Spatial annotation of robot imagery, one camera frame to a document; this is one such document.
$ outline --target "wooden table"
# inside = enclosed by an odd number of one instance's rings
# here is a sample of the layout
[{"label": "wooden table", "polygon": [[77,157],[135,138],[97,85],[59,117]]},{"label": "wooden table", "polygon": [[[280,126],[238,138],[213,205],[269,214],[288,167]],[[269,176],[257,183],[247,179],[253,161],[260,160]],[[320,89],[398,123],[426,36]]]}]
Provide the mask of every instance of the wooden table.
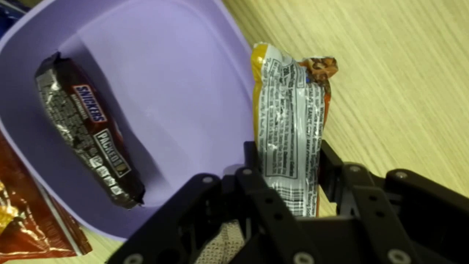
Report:
[{"label": "wooden table", "polygon": [[[343,160],[379,174],[406,167],[469,195],[469,1],[226,4],[251,44],[269,41],[299,58],[339,60],[326,139]],[[321,211],[332,214],[333,205],[323,204]],[[93,254],[34,262],[105,262],[119,246],[88,234]]]}]

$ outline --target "chocolate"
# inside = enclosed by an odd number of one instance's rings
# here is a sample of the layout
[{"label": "chocolate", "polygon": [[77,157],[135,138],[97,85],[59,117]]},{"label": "chocolate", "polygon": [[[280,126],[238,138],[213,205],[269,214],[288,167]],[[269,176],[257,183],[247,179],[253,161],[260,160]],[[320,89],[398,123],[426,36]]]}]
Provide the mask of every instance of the chocolate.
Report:
[{"label": "chocolate", "polygon": [[44,60],[36,80],[49,119],[113,202],[122,207],[143,204],[146,188],[115,120],[88,78],[71,58],[55,54]]}]

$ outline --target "yellow wrapper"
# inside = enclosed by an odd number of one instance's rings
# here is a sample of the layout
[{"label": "yellow wrapper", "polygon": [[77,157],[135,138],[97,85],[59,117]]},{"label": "yellow wrapper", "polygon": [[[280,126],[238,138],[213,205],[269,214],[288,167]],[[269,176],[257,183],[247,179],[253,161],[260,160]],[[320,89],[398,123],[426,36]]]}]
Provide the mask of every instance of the yellow wrapper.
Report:
[{"label": "yellow wrapper", "polygon": [[333,57],[295,60],[261,42],[253,51],[254,132],[266,182],[297,217],[317,215],[324,123],[332,98]]}]

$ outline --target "purple bowl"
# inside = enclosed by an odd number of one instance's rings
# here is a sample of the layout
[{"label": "purple bowl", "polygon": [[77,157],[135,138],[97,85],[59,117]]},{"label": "purple bowl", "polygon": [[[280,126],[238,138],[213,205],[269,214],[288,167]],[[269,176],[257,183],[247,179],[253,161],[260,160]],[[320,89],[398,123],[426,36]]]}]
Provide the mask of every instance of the purple bowl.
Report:
[{"label": "purple bowl", "polygon": [[[34,73],[50,54],[91,75],[147,186],[115,205],[44,116]],[[84,226],[129,237],[197,173],[222,176],[253,139],[250,47],[220,0],[46,0],[0,41],[0,127]]]}]

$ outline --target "brand logo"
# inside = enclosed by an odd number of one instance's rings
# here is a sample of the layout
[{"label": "brand logo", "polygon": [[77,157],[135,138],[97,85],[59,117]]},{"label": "brand logo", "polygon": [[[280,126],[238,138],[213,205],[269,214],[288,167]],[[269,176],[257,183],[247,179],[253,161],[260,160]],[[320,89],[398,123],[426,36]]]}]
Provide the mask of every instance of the brand logo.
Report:
[{"label": "brand logo", "polygon": [[118,151],[112,132],[105,129],[94,135],[100,149],[105,152],[105,158],[112,164],[119,177],[127,176],[131,171],[129,163]]},{"label": "brand logo", "polygon": [[75,85],[74,89],[78,94],[81,102],[84,104],[84,107],[88,111],[90,119],[94,123],[107,122],[107,117],[106,117],[103,108],[100,107],[97,98],[94,97],[94,94],[88,85]]}]

